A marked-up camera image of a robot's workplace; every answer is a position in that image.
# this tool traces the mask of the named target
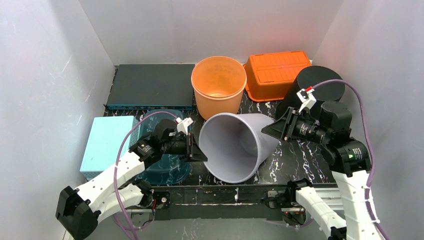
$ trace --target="teal transparent container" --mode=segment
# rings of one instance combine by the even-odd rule
[[[186,118],[184,113],[175,109],[155,109],[148,111],[143,118],[146,118],[150,114],[155,112],[169,112],[181,119]],[[153,132],[156,125],[162,119],[170,119],[175,120],[169,114],[166,113],[158,113],[152,117],[146,119],[140,125],[140,134],[139,136],[143,136],[147,132]],[[148,169],[146,169],[143,173],[139,174],[136,179],[143,179],[151,185],[173,185],[177,184],[184,179],[187,178],[190,171],[192,170],[190,163],[180,160],[180,157],[185,157],[182,155],[171,155],[171,154],[163,154],[162,158],[151,165]]]

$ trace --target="black cylinder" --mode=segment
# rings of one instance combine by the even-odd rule
[[[275,119],[280,119],[286,112],[288,107],[300,108],[302,105],[301,100],[296,95],[301,89],[307,89],[315,84],[319,84],[326,80],[342,79],[335,71],[323,66],[309,66],[299,72],[296,79],[285,95],[284,99],[277,106],[275,110]],[[310,113],[312,117],[318,119],[321,111],[321,104],[327,101],[338,102],[345,93],[345,85],[339,82],[329,83],[315,89],[312,93],[316,99]]]

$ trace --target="marble tabletop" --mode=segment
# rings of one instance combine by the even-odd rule
[[[261,113],[274,118],[276,107],[280,101],[254,102],[244,92],[239,114]],[[192,132],[198,140],[200,129],[205,120],[197,110],[183,111],[194,120]],[[104,116],[135,116],[141,120],[145,111],[141,110],[109,110]],[[312,142],[294,140],[281,142],[274,153],[269,156],[249,180],[240,183],[244,185],[286,184],[288,181],[307,178],[312,183],[335,183],[328,164],[321,155],[321,149]],[[216,179],[208,172],[202,162],[192,162],[189,176],[177,185],[205,186],[227,185],[229,183]]]

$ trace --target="orange bin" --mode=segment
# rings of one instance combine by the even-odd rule
[[[247,94],[255,102],[282,100],[298,73],[309,66],[303,51],[252,55],[244,66]]]

